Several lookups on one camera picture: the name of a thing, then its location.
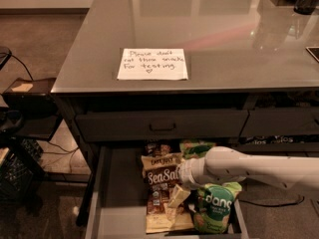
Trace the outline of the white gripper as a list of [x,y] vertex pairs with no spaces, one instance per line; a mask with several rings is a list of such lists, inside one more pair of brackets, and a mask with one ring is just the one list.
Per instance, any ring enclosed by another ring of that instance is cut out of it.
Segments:
[[178,167],[178,177],[182,186],[177,184],[173,188],[169,208],[179,207],[190,196],[190,189],[196,190],[207,183],[204,159],[191,158],[184,161]]

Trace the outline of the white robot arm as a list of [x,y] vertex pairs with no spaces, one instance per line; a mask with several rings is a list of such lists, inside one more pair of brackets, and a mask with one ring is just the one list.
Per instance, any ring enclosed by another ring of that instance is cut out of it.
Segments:
[[239,182],[245,178],[319,200],[319,158],[246,154],[217,146],[204,157],[183,161],[176,169],[186,189],[207,183]]

